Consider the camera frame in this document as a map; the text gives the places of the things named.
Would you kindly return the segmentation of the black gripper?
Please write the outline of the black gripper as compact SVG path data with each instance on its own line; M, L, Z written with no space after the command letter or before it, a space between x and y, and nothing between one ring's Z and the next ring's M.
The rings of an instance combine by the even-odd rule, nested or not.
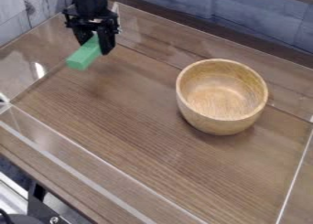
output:
M76 40L83 45L96 31L103 55L115 48L115 34L119 33L117 14L108 9L107 0L72 0L64 11L65 26L72 29Z

